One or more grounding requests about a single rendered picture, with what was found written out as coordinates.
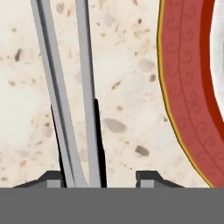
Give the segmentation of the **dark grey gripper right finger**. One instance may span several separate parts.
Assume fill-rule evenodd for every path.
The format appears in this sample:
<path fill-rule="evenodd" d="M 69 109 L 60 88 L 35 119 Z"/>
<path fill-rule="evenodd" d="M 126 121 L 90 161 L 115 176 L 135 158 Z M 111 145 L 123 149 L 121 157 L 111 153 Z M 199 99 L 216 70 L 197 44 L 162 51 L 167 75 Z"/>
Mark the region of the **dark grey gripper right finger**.
<path fill-rule="evenodd" d="M 136 188 L 159 187 L 182 188 L 182 185 L 162 178 L 157 171 L 136 171 Z"/>

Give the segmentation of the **grey metal tongs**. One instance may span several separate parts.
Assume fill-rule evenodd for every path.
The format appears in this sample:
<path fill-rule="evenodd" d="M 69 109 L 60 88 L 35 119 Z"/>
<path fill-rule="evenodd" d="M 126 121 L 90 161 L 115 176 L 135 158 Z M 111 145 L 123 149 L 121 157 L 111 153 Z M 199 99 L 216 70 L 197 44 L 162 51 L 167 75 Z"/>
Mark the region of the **grey metal tongs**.
<path fill-rule="evenodd" d="M 89 178 L 84 177 L 75 141 L 50 0 L 31 0 L 51 100 L 64 187 L 103 188 L 107 185 L 106 161 L 102 144 L 99 104 L 95 98 L 88 0 L 75 0 L 75 6 L 86 117 Z"/>

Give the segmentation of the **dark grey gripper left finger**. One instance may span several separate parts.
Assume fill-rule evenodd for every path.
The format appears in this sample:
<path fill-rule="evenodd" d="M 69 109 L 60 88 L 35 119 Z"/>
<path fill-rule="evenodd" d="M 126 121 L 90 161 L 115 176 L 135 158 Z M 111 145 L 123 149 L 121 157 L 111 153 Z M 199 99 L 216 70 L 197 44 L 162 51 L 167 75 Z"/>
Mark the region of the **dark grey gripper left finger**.
<path fill-rule="evenodd" d="M 46 171 L 42 176 L 33 181 L 16 185 L 16 188 L 64 188 L 60 171 Z"/>

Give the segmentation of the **red rimmed white plate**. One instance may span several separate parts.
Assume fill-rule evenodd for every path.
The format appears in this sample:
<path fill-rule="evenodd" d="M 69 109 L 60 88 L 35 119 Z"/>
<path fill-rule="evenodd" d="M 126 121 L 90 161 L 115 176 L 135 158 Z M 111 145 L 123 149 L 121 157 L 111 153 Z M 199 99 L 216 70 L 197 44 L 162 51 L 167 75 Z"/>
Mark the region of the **red rimmed white plate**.
<path fill-rule="evenodd" d="M 164 105 L 178 143 L 211 187 L 224 187 L 224 122 L 210 70 L 215 0 L 160 0 L 157 59 Z"/>

